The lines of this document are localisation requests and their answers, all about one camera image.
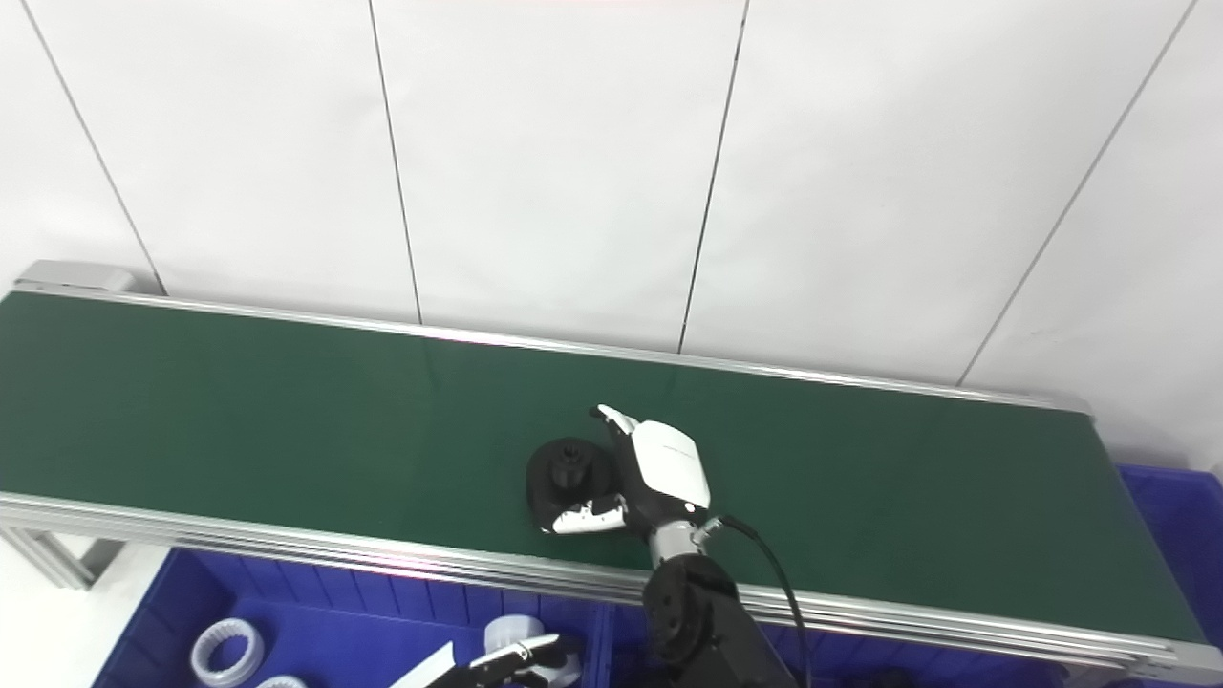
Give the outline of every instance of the conveyor leg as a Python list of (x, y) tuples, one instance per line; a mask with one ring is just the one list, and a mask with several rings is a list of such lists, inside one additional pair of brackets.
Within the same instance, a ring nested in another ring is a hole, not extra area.
[(12, 545), (34, 568), (57, 588), (88, 590), (106, 569), (122, 543), (98, 540), (79, 560), (55, 535), (0, 525), (0, 539)]

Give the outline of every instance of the white ring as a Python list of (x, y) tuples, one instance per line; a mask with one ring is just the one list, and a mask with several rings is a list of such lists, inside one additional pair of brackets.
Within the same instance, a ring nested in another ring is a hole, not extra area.
[[(230, 638), (246, 638), (246, 650), (234, 666), (220, 671), (209, 671), (208, 659), (213, 650)], [(196, 645), (191, 648), (191, 670), (196, 678), (210, 688), (234, 688), (254, 673), (263, 664), (263, 638), (249, 623), (240, 618), (226, 618), (209, 626)]]
[(283, 673), (280, 676), (273, 676), (254, 688), (306, 688), (306, 682), (296, 676)]

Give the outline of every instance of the white wall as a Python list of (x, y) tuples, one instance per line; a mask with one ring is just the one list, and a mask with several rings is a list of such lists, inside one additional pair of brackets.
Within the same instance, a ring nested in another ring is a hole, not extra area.
[(1219, 464), (1223, 0), (1115, 136), (1188, 0), (753, 0), (724, 132), (739, 0), (29, 5), (114, 188), (7, 0), (6, 275), (1051, 391)]

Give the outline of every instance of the white robotic finger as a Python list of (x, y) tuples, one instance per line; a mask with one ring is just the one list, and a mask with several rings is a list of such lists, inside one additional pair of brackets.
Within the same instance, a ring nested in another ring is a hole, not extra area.
[(609, 495), (574, 506), (567, 512), (560, 514), (552, 524), (552, 532), (556, 535), (570, 535), (575, 533), (603, 533), (624, 528), (624, 519), (629, 510), (625, 507), (624, 497)]

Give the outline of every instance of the green conveyor belt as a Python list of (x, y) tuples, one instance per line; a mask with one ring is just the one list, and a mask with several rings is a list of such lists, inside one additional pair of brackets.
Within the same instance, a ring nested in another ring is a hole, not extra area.
[[(0, 490), (629, 568), (530, 525), (544, 441), (682, 429), (796, 588), (1202, 642), (1091, 420), (31, 292), (0, 302)], [(775, 585), (750, 545), (714, 555)]]

